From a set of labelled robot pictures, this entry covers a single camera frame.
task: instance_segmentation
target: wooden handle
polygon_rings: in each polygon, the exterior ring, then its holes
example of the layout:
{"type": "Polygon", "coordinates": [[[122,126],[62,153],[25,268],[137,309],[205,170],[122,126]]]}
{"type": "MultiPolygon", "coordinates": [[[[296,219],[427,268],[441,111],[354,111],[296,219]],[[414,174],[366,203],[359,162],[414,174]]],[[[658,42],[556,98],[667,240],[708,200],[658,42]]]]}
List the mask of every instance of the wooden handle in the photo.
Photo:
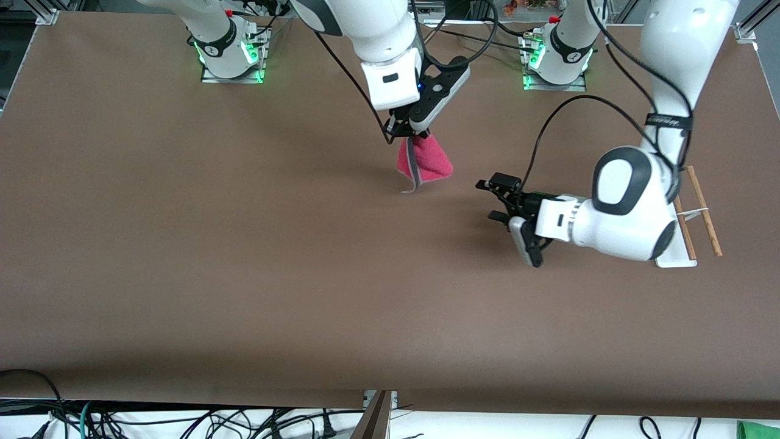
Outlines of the wooden handle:
{"type": "MultiPolygon", "coordinates": [[[[696,193],[696,199],[699,200],[701,207],[707,207],[707,203],[704,201],[704,194],[701,192],[701,186],[699,186],[699,180],[696,178],[696,171],[693,170],[693,166],[688,166],[688,175],[690,182],[693,184],[693,192],[696,193]]],[[[707,235],[710,237],[710,244],[712,244],[712,252],[715,256],[723,256],[721,250],[721,243],[718,241],[718,235],[715,233],[715,227],[712,225],[712,217],[710,217],[709,210],[703,210],[701,216],[704,218],[704,226],[707,228],[707,235]]]]}
{"type": "Polygon", "coordinates": [[[680,197],[675,198],[675,211],[677,211],[677,222],[680,224],[682,239],[685,240],[685,249],[688,251],[688,259],[695,261],[696,251],[693,250],[693,240],[690,238],[688,223],[685,221],[685,216],[680,215],[683,211],[683,204],[680,202],[680,197]]]}

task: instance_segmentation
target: teal cable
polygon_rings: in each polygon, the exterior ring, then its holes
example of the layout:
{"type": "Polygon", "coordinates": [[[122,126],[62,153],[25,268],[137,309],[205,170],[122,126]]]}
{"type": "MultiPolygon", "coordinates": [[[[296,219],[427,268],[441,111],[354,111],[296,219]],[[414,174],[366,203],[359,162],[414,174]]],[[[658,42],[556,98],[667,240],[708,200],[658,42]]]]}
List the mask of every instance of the teal cable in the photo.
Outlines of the teal cable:
{"type": "Polygon", "coordinates": [[[87,411],[90,408],[92,401],[84,404],[84,408],[81,409],[81,416],[79,417],[79,433],[81,433],[81,439],[87,439],[87,433],[84,431],[84,424],[87,422],[87,411]]]}

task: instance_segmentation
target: brown tabletop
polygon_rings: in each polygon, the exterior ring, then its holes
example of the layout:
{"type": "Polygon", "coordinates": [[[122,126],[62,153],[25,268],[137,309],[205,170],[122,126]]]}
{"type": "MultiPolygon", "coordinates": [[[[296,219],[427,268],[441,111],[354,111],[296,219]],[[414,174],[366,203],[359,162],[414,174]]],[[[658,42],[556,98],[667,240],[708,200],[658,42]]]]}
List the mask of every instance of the brown tabletop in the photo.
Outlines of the brown tabletop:
{"type": "MultiPolygon", "coordinates": [[[[403,195],[398,145],[302,23],[254,86],[201,84],[186,36],[160,15],[38,28],[0,118],[1,367],[66,398],[334,406],[394,388],[417,409],[780,413],[780,124],[752,46],[727,36],[690,155],[725,257],[695,222],[695,269],[563,243],[531,269],[473,186],[522,174],[571,94],[524,91],[514,51],[476,61],[434,122],[452,178],[403,195]]],[[[605,52],[590,65],[589,92],[644,118],[605,52]]],[[[528,188],[589,195],[598,158],[638,141],[573,104],[528,188]]],[[[15,384],[0,392],[44,394],[15,384]]]]}

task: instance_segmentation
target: pink cloth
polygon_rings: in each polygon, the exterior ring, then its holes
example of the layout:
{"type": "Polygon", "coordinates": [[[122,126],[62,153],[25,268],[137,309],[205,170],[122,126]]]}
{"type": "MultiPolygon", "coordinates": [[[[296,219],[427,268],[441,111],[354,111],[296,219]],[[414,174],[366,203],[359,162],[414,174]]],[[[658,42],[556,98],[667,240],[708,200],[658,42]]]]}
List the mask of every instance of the pink cloth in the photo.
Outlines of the pink cloth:
{"type": "Polygon", "coordinates": [[[400,173],[414,183],[412,191],[415,191],[423,183],[441,180],[452,175],[452,163],[433,134],[429,134],[427,138],[412,136],[404,141],[398,151],[396,166],[400,173]],[[410,154],[413,154],[412,166],[410,166],[410,154]],[[417,175],[413,176],[412,172],[415,169],[417,169],[417,175]]]}

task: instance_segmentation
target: green cloth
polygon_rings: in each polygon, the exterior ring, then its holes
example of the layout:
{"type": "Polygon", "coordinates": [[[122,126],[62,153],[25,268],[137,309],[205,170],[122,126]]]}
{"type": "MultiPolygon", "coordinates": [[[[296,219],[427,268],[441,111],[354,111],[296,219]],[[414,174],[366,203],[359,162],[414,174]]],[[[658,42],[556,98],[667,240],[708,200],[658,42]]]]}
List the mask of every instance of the green cloth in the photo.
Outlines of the green cloth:
{"type": "Polygon", "coordinates": [[[736,423],[737,439],[780,439],[780,428],[767,427],[759,423],[736,423]]]}

